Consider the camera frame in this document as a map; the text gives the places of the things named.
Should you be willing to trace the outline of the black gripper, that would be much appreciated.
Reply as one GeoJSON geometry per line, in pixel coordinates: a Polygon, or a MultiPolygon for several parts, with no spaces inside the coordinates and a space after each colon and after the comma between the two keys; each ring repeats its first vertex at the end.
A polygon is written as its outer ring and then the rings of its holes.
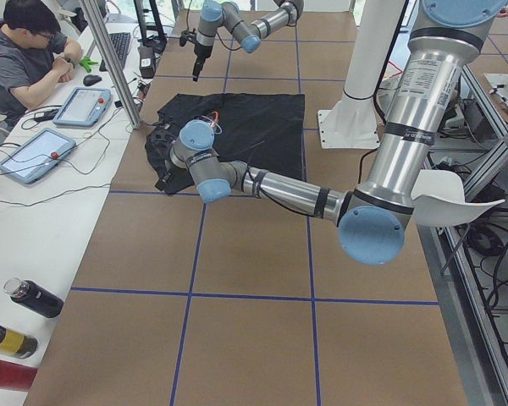
{"type": "Polygon", "coordinates": [[[151,133],[151,165],[162,183],[168,183],[177,168],[171,158],[174,141],[175,137],[165,129],[155,129],[151,133]]]}
{"type": "Polygon", "coordinates": [[[197,82],[203,70],[205,59],[210,58],[212,55],[212,47],[202,45],[201,43],[197,42],[194,47],[194,52],[197,59],[192,69],[192,80],[197,82]]]}

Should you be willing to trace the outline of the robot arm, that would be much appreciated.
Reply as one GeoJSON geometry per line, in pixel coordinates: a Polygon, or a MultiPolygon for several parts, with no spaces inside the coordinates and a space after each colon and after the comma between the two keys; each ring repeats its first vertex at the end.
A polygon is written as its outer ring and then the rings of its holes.
{"type": "Polygon", "coordinates": [[[192,70],[192,79],[197,82],[204,63],[212,55],[218,30],[224,27],[247,53],[255,52],[262,39],[275,31],[294,26],[301,17],[304,2],[274,1],[278,6],[273,12],[253,22],[246,22],[240,16],[238,6],[233,2],[217,3],[205,1],[199,18],[197,30],[192,31],[196,61],[192,70]]]}
{"type": "Polygon", "coordinates": [[[409,221],[427,227],[468,223],[486,203],[467,203],[455,174],[445,191],[428,186],[422,168],[461,71],[480,53],[501,1],[424,1],[409,39],[411,55],[387,113],[383,137],[367,180],[340,193],[250,166],[223,162],[213,144],[215,125],[193,119],[174,134],[151,134],[147,158],[158,187],[175,192],[186,176],[206,203],[233,190],[265,197],[289,211],[329,220],[343,251],[355,261],[381,265],[401,251],[409,221]]]}

